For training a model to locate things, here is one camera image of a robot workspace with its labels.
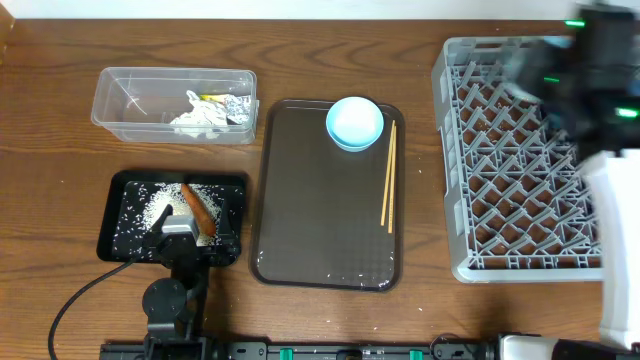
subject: black tray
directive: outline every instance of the black tray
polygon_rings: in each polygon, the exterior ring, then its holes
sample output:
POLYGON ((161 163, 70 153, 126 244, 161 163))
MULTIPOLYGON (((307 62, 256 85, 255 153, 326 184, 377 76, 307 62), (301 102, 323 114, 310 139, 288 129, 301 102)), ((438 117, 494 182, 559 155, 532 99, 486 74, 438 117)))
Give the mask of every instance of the black tray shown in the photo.
POLYGON ((381 137, 349 153, 327 134, 331 105, 284 100, 270 110, 251 272, 273 285, 386 291, 402 271, 404 119, 398 109, 379 105, 381 137), (388 234, 380 214, 392 120, 398 131, 395 231, 388 234))
MULTIPOLYGON (((235 262, 241 250, 239 236, 246 193, 245 182, 241 177, 139 170, 121 171, 111 179, 98 238, 98 258, 103 261, 126 262, 133 256, 130 252, 140 249, 145 231, 135 224, 135 214, 142 213, 157 183, 218 185, 209 190, 211 198, 220 207, 223 205, 222 199, 229 201, 228 213, 221 216, 228 216, 231 230, 238 236, 237 239, 231 241, 227 239, 224 243, 217 245, 201 246, 198 250, 211 266, 226 266, 235 262), (135 191, 127 191, 137 189, 141 184, 151 189, 146 196, 142 197, 135 191)), ((139 262, 159 263, 153 252, 145 254, 139 262)))

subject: pair of chopsticks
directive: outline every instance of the pair of chopsticks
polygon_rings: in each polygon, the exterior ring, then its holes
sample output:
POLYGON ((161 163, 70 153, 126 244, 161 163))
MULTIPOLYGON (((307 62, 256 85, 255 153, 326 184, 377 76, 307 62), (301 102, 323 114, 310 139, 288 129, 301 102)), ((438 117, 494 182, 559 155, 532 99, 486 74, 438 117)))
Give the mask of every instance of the pair of chopsticks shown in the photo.
POLYGON ((387 195, 389 195, 389 234, 393 233, 393 196, 396 193, 396 121, 391 124, 389 138, 389 155, 387 157, 387 177, 384 181, 384 196, 382 200, 382 217, 380 226, 384 226, 384 215, 387 210, 387 195))

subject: carrot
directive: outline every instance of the carrot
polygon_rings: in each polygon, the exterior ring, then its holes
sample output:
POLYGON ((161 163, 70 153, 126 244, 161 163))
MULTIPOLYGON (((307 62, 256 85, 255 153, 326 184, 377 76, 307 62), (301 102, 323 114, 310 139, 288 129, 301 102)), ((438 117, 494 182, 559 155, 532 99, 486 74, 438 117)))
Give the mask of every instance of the carrot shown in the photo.
POLYGON ((182 184, 180 191, 185 200, 187 200, 187 204, 189 204, 191 212, 193 212, 193 217, 196 218, 196 223, 200 231, 207 236, 215 236, 216 223, 213 222, 213 219, 209 216, 207 209, 202 205, 198 196, 191 191, 187 184, 182 184))

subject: light blue bowl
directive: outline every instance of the light blue bowl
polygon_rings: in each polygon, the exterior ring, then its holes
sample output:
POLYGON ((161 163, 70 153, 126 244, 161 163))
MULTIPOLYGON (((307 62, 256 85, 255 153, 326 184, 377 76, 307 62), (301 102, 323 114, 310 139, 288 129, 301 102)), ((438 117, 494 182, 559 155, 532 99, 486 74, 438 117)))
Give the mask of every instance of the light blue bowl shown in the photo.
POLYGON ((341 149, 358 152, 371 146, 382 134, 380 108, 361 97, 344 98, 329 109, 327 132, 341 149))

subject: white wall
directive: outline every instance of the white wall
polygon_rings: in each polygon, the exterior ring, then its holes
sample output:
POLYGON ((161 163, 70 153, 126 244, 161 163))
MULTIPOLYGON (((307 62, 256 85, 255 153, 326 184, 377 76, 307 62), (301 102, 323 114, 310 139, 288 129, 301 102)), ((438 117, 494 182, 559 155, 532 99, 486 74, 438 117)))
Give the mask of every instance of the white wall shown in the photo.
MULTIPOLYGON (((0 0, 17 19, 541 19, 588 0, 0 0)), ((612 0, 634 7, 640 0, 612 0)))

